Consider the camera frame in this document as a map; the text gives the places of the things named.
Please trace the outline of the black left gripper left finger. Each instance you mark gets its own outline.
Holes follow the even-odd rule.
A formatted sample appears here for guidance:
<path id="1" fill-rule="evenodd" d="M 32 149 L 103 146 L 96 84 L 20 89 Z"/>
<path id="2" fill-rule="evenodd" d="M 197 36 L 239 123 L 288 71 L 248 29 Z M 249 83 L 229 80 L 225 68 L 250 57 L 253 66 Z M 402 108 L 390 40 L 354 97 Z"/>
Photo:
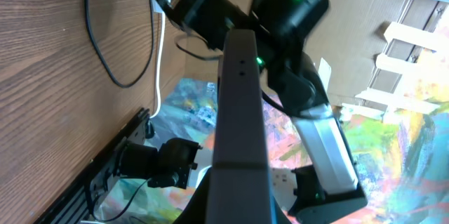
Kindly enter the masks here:
<path id="1" fill-rule="evenodd" d="M 206 171 L 205 176 L 196 188 L 189 203 L 182 213 L 175 219 L 173 224 L 205 224 L 206 208 L 208 205 L 208 191 L 210 184 L 210 170 Z"/>

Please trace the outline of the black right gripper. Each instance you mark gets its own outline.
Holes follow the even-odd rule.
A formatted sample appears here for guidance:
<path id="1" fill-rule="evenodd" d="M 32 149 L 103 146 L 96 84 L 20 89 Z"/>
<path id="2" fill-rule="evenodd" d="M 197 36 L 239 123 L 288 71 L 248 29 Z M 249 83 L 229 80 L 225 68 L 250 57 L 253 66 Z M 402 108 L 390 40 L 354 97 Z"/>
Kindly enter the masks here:
<path id="1" fill-rule="evenodd" d="M 201 35 L 210 47 L 224 46 L 232 15 L 228 0 L 157 0 L 166 16 L 181 30 Z"/>

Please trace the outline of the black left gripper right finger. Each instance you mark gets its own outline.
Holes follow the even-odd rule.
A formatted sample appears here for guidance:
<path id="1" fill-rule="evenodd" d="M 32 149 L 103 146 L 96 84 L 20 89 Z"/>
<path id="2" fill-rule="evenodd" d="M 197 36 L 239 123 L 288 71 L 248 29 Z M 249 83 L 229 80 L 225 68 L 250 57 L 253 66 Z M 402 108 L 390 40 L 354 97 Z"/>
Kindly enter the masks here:
<path id="1" fill-rule="evenodd" d="M 281 207 L 278 205 L 277 202 L 274 202 L 274 219 L 276 221 L 276 224 L 291 224 L 291 221 L 288 219 L 288 217 L 285 215 L 284 212 L 282 212 Z"/>

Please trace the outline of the blue Samsung Galaxy smartphone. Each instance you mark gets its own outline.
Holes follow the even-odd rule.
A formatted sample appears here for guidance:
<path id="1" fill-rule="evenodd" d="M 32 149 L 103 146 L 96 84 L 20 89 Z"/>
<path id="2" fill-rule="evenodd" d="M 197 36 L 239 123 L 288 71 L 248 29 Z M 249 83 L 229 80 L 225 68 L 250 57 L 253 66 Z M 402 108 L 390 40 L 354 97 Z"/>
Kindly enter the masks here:
<path id="1" fill-rule="evenodd" d="M 206 222 L 275 223 L 254 31 L 229 31 L 223 53 Z"/>

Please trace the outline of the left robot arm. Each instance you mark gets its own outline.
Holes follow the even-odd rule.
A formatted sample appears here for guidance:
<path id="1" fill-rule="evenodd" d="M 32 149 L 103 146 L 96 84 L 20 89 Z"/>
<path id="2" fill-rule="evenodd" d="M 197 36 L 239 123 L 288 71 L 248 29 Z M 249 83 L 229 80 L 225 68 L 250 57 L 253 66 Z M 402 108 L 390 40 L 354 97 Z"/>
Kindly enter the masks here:
<path id="1" fill-rule="evenodd" d="M 185 189 L 201 146 L 172 138 L 161 148 L 128 144 L 119 172 L 143 179 L 148 187 Z M 214 151 L 213 164 L 176 223 L 289 223 L 269 187 L 267 154 L 246 157 L 226 144 Z"/>

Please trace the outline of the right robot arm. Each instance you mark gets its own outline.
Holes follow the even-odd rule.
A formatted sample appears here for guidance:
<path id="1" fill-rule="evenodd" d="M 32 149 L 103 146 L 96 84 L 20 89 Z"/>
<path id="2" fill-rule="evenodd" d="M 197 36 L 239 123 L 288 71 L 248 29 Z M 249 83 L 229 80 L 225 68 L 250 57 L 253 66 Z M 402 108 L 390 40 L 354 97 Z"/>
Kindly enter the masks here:
<path id="1" fill-rule="evenodd" d="M 223 52 L 211 167 L 179 223 L 332 223 L 366 206 L 347 139 L 304 40 L 326 14 L 328 0 L 252 0 L 244 13 L 228 0 L 156 0 L 182 31 Z M 311 165 L 293 170 L 295 200 L 276 202 L 264 132 L 267 96 L 297 129 Z"/>

